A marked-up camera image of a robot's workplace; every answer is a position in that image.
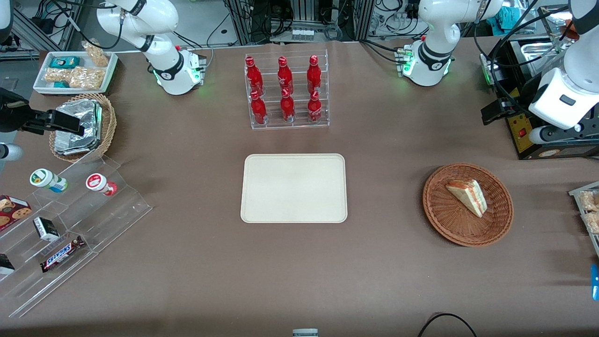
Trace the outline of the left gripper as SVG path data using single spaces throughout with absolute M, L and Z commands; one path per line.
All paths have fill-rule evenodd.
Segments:
M 524 114 L 527 118 L 533 118 L 526 106 L 522 106 L 517 100 L 509 102 L 506 98 L 497 98 L 481 109 L 482 124 L 489 125 L 511 114 Z

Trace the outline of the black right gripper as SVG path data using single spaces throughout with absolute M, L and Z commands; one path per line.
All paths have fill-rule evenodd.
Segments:
M 22 132 L 40 136 L 45 132 L 67 132 L 84 136 L 84 127 L 81 126 L 80 119 L 58 110 L 39 111 L 34 119 L 29 120 L 28 100 L 10 90 L 0 88 L 0 132 L 15 132 L 21 128 Z

